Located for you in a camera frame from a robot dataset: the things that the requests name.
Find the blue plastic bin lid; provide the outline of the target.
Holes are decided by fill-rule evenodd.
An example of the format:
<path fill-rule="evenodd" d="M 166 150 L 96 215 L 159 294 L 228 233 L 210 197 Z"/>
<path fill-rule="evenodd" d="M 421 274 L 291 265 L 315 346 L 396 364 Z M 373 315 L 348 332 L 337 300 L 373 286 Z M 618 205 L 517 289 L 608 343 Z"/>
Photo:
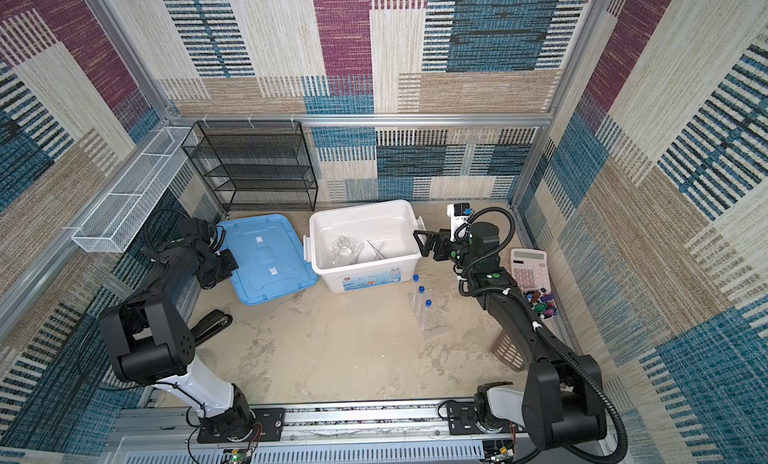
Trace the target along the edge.
<path fill-rule="evenodd" d="M 305 260 L 304 246 L 287 217 L 253 216 L 222 222 L 223 247 L 238 268 L 231 282 L 239 300 L 259 305 L 314 286 L 318 275 Z"/>

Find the metal tweezers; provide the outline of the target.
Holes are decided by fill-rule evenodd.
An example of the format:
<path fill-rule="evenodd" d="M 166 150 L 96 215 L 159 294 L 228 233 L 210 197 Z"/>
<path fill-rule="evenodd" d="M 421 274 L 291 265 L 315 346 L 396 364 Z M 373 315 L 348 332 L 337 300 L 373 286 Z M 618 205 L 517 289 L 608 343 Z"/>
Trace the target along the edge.
<path fill-rule="evenodd" d="M 375 259 L 376 260 L 384 260 L 384 259 L 386 259 L 386 256 L 384 255 L 384 253 L 378 247 L 376 247 L 370 240 L 367 240 L 367 244 L 372 248 L 372 250 L 373 250 L 373 252 L 375 254 Z"/>

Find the white ceramic pestle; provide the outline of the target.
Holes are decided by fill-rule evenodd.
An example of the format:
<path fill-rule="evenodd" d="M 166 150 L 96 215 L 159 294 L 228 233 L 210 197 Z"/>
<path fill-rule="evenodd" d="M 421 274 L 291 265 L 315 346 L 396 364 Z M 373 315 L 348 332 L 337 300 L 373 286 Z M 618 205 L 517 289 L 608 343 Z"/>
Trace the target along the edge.
<path fill-rule="evenodd" d="M 358 262 L 359 256 L 360 256 L 362 250 L 364 250 L 364 247 L 365 247 L 364 243 L 356 244 L 356 246 L 354 247 L 354 252 L 352 253 L 352 256 L 351 256 L 351 259 L 350 259 L 350 262 L 352 264 L 356 264 Z"/>

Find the glass flask with stopper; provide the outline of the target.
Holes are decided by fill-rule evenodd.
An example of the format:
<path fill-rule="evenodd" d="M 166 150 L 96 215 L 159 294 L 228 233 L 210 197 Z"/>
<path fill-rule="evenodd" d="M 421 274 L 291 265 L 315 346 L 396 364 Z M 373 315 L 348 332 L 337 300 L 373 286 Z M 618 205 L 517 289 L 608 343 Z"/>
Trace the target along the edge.
<path fill-rule="evenodd" d="M 353 238 L 339 236 L 333 244 L 333 262 L 339 266 L 355 264 L 359 252 L 359 244 Z"/>

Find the small glass beaker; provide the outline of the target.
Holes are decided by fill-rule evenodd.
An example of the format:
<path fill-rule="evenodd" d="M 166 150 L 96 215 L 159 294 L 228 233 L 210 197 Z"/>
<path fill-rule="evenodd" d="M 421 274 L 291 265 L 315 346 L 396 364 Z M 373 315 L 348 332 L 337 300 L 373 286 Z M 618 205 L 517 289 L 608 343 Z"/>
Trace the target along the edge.
<path fill-rule="evenodd" d="M 341 258 L 336 251 L 328 251 L 324 255 L 324 265 L 327 268 L 335 268 L 341 264 Z"/>

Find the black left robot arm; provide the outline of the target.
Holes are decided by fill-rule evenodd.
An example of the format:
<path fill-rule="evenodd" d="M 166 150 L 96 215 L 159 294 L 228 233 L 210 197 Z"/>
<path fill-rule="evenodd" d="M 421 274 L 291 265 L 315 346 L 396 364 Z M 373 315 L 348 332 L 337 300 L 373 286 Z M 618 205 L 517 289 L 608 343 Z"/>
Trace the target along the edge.
<path fill-rule="evenodd" d="M 197 347 L 229 326 L 233 318 L 214 310 L 189 327 L 177 301 L 190 278 L 211 289 L 238 268 L 224 248 L 226 231 L 208 221 L 183 214 L 180 236 L 145 253 L 154 266 L 139 287 L 123 301 L 105 309 L 81 340 L 75 365 L 84 380 L 85 348 L 98 332 L 115 377 L 125 390 L 151 386 L 192 407 L 199 434 L 240 442 L 253 434 L 256 418 L 242 390 L 218 378 L 196 355 Z"/>

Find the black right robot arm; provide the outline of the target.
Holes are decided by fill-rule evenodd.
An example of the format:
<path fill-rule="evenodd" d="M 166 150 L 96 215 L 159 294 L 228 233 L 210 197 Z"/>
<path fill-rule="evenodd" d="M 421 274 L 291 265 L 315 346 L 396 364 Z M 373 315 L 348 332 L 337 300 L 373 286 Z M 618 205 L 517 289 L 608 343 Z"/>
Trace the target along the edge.
<path fill-rule="evenodd" d="M 414 230 L 421 255 L 451 261 L 459 294 L 476 300 L 528 362 L 522 391 L 501 382 L 479 386 L 474 396 L 478 429 L 498 433 L 521 426 L 534 446 L 521 457 L 523 463 L 555 448 L 588 463 L 623 462 L 628 433 L 603 388 L 600 366 L 591 356 L 576 354 L 543 324 L 501 264 L 500 254 L 516 230 L 512 212 L 498 206 L 474 211 L 456 203 L 447 214 L 447 229 Z"/>

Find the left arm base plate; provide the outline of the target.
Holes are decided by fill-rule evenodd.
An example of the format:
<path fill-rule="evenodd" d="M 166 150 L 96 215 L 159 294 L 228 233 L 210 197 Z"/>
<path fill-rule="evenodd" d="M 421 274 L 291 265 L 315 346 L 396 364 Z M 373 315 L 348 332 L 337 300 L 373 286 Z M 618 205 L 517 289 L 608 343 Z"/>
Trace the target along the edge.
<path fill-rule="evenodd" d="M 237 411 L 226 411 L 212 418 L 203 418 L 196 442 L 277 442 L 282 436 L 285 414 L 285 408 L 251 408 L 246 417 L 239 415 Z"/>

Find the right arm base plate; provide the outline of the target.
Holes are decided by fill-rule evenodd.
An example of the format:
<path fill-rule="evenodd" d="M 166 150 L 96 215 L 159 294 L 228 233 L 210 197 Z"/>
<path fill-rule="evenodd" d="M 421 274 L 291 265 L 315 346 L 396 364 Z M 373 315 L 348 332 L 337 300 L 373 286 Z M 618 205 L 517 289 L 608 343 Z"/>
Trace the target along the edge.
<path fill-rule="evenodd" d="M 448 399 L 438 405 L 437 412 L 438 416 L 447 422 L 449 434 L 452 436 L 497 434 L 502 430 L 502 427 L 484 424 L 472 402 Z"/>

